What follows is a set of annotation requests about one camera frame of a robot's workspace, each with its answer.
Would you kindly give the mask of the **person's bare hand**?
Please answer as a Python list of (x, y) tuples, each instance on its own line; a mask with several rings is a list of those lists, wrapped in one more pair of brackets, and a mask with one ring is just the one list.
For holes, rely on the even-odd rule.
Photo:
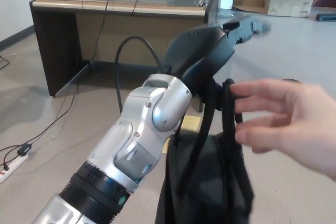
[(265, 79), (236, 83), (237, 113), (268, 115), (239, 123), (235, 139), (262, 154), (279, 151), (335, 180), (335, 99), (320, 86)]

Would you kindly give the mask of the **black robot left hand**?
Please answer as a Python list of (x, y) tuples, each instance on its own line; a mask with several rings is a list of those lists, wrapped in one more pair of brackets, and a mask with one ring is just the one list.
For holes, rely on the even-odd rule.
[(253, 35), (266, 34), (271, 25), (256, 16), (242, 16), (223, 24), (197, 26), (180, 33), (163, 57), (167, 74), (180, 79), (193, 97), (205, 96), (213, 76), (235, 53), (235, 45)]

